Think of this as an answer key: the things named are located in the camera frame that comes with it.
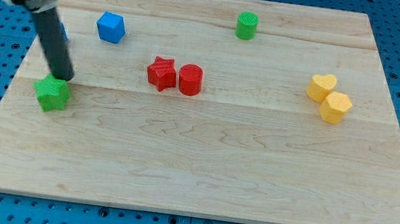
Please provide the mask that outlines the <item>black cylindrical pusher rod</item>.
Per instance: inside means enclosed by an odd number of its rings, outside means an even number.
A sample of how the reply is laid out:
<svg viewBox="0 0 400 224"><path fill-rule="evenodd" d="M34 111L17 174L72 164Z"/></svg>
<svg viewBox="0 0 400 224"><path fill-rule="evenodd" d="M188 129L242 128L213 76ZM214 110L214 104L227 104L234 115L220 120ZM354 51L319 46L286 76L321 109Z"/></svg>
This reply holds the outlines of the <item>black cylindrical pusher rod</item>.
<svg viewBox="0 0 400 224"><path fill-rule="evenodd" d="M70 81L74 69L63 28L56 8L32 12L32 20L51 74L58 80Z"/></svg>

